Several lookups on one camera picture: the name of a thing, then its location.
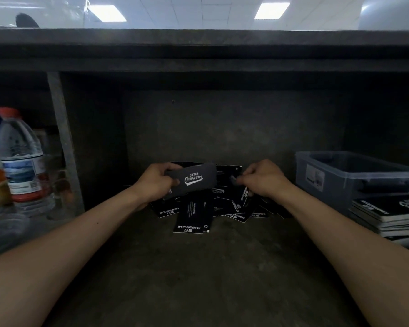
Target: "fluorescent light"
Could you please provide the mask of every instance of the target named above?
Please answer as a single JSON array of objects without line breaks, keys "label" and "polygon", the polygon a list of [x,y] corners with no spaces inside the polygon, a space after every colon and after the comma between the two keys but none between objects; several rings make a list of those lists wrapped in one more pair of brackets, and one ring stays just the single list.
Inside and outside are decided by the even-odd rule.
[{"label": "fluorescent light", "polygon": [[286,9],[289,7],[289,2],[273,2],[262,3],[256,13],[256,20],[278,20]]},{"label": "fluorescent light", "polygon": [[88,9],[102,22],[126,22],[117,7],[112,4],[88,5]]}]

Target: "ceiling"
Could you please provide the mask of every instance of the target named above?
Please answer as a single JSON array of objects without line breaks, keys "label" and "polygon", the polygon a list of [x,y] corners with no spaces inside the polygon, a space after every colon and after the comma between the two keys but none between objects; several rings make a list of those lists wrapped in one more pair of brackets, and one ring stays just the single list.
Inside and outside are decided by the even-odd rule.
[{"label": "ceiling", "polygon": [[[15,16],[23,12],[31,16],[41,28],[409,29],[409,0],[89,0],[89,2],[91,5],[114,5],[126,22],[101,22],[90,11],[85,13],[85,0],[0,0],[0,27],[15,27]],[[263,2],[289,2],[290,5],[278,20],[255,20],[256,12]],[[401,20],[394,21],[393,16]]]}]

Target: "plastic storage box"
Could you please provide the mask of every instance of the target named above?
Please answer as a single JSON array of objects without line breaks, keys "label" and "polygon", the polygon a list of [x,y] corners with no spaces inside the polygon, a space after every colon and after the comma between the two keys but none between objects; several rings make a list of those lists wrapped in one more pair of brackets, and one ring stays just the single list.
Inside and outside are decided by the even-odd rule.
[{"label": "plastic storage box", "polygon": [[300,151],[296,184],[348,215],[352,200],[409,194],[409,166],[347,151]]}]

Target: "stack of booklets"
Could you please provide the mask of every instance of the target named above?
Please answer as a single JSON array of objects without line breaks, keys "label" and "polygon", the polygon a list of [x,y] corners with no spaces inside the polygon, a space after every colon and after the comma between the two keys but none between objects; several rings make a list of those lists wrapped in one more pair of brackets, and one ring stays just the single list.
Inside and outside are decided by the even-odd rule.
[{"label": "stack of booklets", "polygon": [[409,246],[409,195],[353,200],[349,217],[382,237]]}]

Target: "plastic water bottle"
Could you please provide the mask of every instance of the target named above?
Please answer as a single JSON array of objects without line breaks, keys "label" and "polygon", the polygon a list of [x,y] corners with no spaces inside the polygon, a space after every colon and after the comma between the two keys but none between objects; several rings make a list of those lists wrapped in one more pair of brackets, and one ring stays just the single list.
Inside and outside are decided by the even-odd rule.
[{"label": "plastic water bottle", "polygon": [[55,207],[41,144],[14,108],[0,107],[0,160],[17,212],[27,217]]}]

